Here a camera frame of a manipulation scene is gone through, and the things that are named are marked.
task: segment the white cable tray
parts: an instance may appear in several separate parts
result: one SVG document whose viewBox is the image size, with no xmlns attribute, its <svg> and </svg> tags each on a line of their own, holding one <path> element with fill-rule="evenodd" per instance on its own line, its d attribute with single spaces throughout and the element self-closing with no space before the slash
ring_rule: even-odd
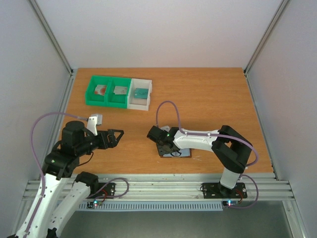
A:
<svg viewBox="0 0 317 238">
<path fill-rule="evenodd" d="M 222 211 L 220 201 L 106 201 L 101 206 L 87 207 L 87 202 L 79 205 L 77 211 L 135 212 L 135 211 Z"/>
</svg>

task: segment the green bin compartment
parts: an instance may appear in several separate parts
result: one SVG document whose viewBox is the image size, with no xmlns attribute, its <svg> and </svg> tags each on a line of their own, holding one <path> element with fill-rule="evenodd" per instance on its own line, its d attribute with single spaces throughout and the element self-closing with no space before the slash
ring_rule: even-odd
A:
<svg viewBox="0 0 317 238">
<path fill-rule="evenodd" d="M 95 94 L 95 88 L 99 84 L 107 86 L 106 93 L 104 96 Z M 92 76 L 85 93 L 86 105 L 106 107 L 107 106 L 106 94 L 107 94 L 107 91 L 109 90 L 110 84 L 111 84 L 111 77 L 97 76 L 97 75 Z"/>
<path fill-rule="evenodd" d="M 131 78 L 111 77 L 111 83 L 109 85 L 109 88 L 106 89 L 106 99 L 107 99 L 106 106 L 114 107 L 114 108 L 127 108 L 130 84 L 131 84 Z M 127 87 L 127 94 L 126 95 L 114 94 L 113 91 L 115 86 Z"/>
</svg>

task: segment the white wall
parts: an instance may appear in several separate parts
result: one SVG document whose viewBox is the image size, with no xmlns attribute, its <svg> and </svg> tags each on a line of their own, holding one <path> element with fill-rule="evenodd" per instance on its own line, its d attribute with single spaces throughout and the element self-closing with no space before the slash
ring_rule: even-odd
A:
<svg viewBox="0 0 317 238">
<path fill-rule="evenodd" d="M 73 68 L 245 67 L 280 0 L 38 0 Z"/>
<path fill-rule="evenodd" d="M 0 32 L 0 237 L 7 237 L 27 180 L 39 175 L 29 144 L 31 125 L 57 109 L 68 75 L 26 0 L 1 1 Z M 40 157 L 51 129 L 52 119 L 36 129 Z"/>
<path fill-rule="evenodd" d="M 317 234 L 317 1 L 292 0 L 249 74 L 282 179 Z"/>
</svg>

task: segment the wire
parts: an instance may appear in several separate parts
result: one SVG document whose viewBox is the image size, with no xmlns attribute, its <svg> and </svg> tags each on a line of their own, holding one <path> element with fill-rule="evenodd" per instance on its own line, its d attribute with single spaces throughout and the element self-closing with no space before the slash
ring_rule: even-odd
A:
<svg viewBox="0 0 317 238">
<path fill-rule="evenodd" d="M 101 202 L 101 204 L 105 201 L 105 199 L 106 199 L 106 198 L 107 198 L 107 196 L 108 196 L 108 193 L 107 193 L 105 190 L 102 190 L 102 192 L 104 192 L 104 193 L 105 193 L 105 197 L 104 197 L 103 201 Z"/>
<path fill-rule="evenodd" d="M 30 228 L 31 228 L 31 225 L 32 225 L 32 222 L 33 222 L 33 220 L 34 220 L 34 218 L 35 218 L 35 215 L 36 215 L 37 211 L 39 210 L 39 207 L 40 207 L 40 205 L 41 205 L 43 196 L 44 196 L 44 194 L 45 194 L 45 185 L 46 185 L 46 183 L 45 183 L 45 177 L 44 177 L 44 173 L 43 173 L 43 171 L 42 171 L 41 164 L 40 164 L 39 159 L 38 159 L 38 157 L 37 157 L 37 155 L 36 155 L 36 153 L 35 153 L 35 149 L 34 149 L 34 145 L 33 145 L 33 133 L 34 133 L 34 129 L 35 129 L 35 126 L 37 125 L 37 123 L 38 123 L 41 119 L 43 119 L 43 118 L 45 118 L 45 117 L 47 117 L 47 116 L 51 116 L 51 115 L 64 115 L 64 116 L 69 116 L 69 117 L 72 117 L 72 118 L 76 118 L 76 119 L 88 121 L 88 118 L 83 118 L 83 117 L 75 116 L 75 115 L 68 114 L 68 113 L 51 112 L 51 113 L 46 113 L 46 114 L 40 116 L 40 117 L 37 118 L 37 120 L 33 123 L 33 126 L 32 126 L 32 128 L 31 128 L 31 132 L 30 132 L 30 145 L 31 145 L 31 150 L 32 150 L 33 157 L 34 157 L 34 159 L 35 159 L 35 163 L 36 163 L 37 167 L 38 167 L 39 170 L 40 170 L 42 190 L 41 190 L 41 197 L 39 198 L 39 200 L 38 200 L 38 202 L 37 202 L 37 204 L 36 204 L 36 206 L 35 206 L 35 209 L 34 209 L 32 215 L 31 215 L 31 217 L 30 217 L 29 223 L 28 223 L 28 225 L 27 225 L 27 227 L 26 227 L 26 229 L 25 229 L 25 233 L 26 233 L 26 234 L 23 236 L 23 238 L 26 238 L 26 237 L 27 237 L 27 234 L 29 233 L 29 230 L 30 230 Z"/>
<path fill-rule="evenodd" d="M 240 177 L 248 177 L 253 183 L 254 183 L 254 186 L 256 187 L 256 191 L 257 191 L 257 196 L 254 200 L 254 202 L 248 206 L 245 206 L 245 207 L 238 207 L 238 206 L 225 206 L 225 207 L 228 207 L 228 208 L 235 208 L 235 209 L 246 209 L 246 208 L 250 208 L 250 207 L 253 207 L 257 202 L 258 202 L 258 199 L 259 199 L 259 188 L 257 186 L 257 183 L 254 181 L 253 178 L 251 178 L 250 176 L 248 175 L 240 175 Z"/>
<path fill-rule="evenodd" d="M 179 155 L 173 155 L 173 153 L 170 153 L 170 155 L 173 157 L 179 157 L 182 155 L 182 152 L 179 152 L 179 151 L 176 151 L 175 153 L 178 153 Z"/>
<path fill-rule="evenodd" d="M 109 181 L 108 181 L 107 183 L 105 183 L 97 192 L 95 192 L 94 194 L 89 195 L 87 198 L 90 198 L 90 197 L 92 197 L 92 196 L 95 196 L 95 195 L 98 194 L 100 191 L 102 191 L 109 183 L 111 183 L 111 182 L 113 182 L 113 181 L 116 181 L 116 180 L 122 180 L 122 181 L 124 181 L 124 182 L 127 184 L 127 189 L 125 190 L 124 193 L 122 193 L 122 194 L 120 194 L 120 195 L 107 196 L 107 197 L 108 197 L 108 198 L 116 198 L 116 197 L 122 197 L 122 196 L 126 195 L 126 194 L 128 193 L 128 191 L 129 191 L 129 187 L 130 187 L 130 185 L 129 185 L 127 179 L 125 179 L 125 178 L 114 178 L 114 179 L 109 180 Z"/>
<path fill-rule="evenodd" d="M 178 108 L 176 106 L 175 103 L 173 103 L 172 101 L 164 101 L 162 102 L 159 106 L 158 106 L 158 109 L 157 109 L 157 113 L 156 113 L 156 123 L 157 123 L 157 127 L 159 126 L 159 109 L 161 108 L 161 106 L 165 103 L 171 103 L 175 110 L 176 110 L 176 114 L 177 114 L 177 120 L 178 120 L 178 129 L 181 133 L 183 134 L 186 134 L 186 135 L 198 135 L 198 136 L 216 136 L 216 137 L 222 137 L 222 138 L 227 138 L 227 139 L 231 139 L 231 140 L 236 140 L 242 144 L 245 144 L 246 146 L 248 146 L 251 150 L 253 150 L 256 158 L 253 162 L 249 163 L 246 165 L 247 166 L 251 166 L 251 165 L 254 165 L 255 163 L 258 162 L 259 160 L 259 154 L 258 152 L 256 151 L 256 149 L 251 145 L 249 144 L 248 142 L 238 138 L 238 137 L 235 137 L 235 136 L 231 136 L 231 135 L 222 135 L 222 134 L 205 134 L 205 133 L 193 133 L 193 132 L 185 132 L 183 129 L 182 129 L 182 126 L 181 126 L 181 121 L 180 121 L 180 116 L 179 116 L 179 111 L 178 111 Z"/>
<path fill-rule="evenodd" d="M 85 165 L 85 164 L 89 163 L 89 161 L 91 161 L 91 159 L 93 158 L 93 156 L 94 156 L 94 152 L 91 152 L 91 157 L 90 157 L 90 159 L 89 159 L 88 161 L 86 161 L 86 162 L 83 162 L 83 163 L 79 164 L 77 167 L 79 167 L 79 166 L 82 166 L 82 165 Z"/>
<path fill-rule="evenodd" d="M 240 192 L 237 189 L 236 189 L 236 192 L 240 195 L 240 201 L 238 202 L 238 204 L 240 204 L 243 201 L 243 195 L 242 195 L 242 192 Z"/>
</svg>

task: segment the wooden tabletop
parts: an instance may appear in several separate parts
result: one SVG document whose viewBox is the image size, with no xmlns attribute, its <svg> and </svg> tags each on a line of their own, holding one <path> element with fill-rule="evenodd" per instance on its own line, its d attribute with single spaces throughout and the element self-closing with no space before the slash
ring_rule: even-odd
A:
<svg viewBox="0 0 317 238">
<path fill-rule="evenodd" d="M 149 111 L 87 106 L 85 91 L 92 75 L 151 79 L 153 91 Z M 99 130 L 122 129 L 117 147 L 95 150 L 91 162 L 78 167 L 94 174 L 222 173 L 223 165 L 214 153 L 193 150 L 191 158 L 161 158 L 147 138 L 155 125 L 158 105 L 173 101 L 179 109 L 182 127 L 215 130 L 229 125 L 257 149 L 260 160 L 248 173 L 272 172 L 272 167 L 249 88 L 241 68 L 80 68 L 77 71 L 67 113 L 89 117 L 103 115 Z M 63 125 L 72 118 L 65 117 Z M 172 105 L 159 112 L 159 126 L 177 126 Z M 83 156 L 81 163 L 89 156 Z M 255 158 L 252 153 L 249 162 Z"/>
</svg>

